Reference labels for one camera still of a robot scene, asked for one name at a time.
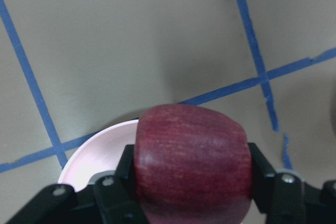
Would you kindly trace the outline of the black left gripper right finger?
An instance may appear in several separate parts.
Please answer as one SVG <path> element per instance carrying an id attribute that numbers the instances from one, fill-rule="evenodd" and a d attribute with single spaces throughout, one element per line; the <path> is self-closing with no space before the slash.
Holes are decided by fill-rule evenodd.
<path id="1" fill-rule="evenodd" d="M 275 170 L 255 143 L 248 146 L 252 199 L 265 223 L 335 223 L 335 180 L 313 187 L 292 170 Z"/>

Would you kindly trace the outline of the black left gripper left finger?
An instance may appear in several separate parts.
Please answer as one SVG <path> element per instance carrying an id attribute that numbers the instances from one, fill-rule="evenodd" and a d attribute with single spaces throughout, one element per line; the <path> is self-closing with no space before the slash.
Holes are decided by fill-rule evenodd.
<path id="1" fill-rule="evenodd" d="M 80 191 L 44 187 L 8 223 L 146 223 L 135 195 L 133 156 L 134 145 L 126 145 L 116 170 L 91 176 Z"/>

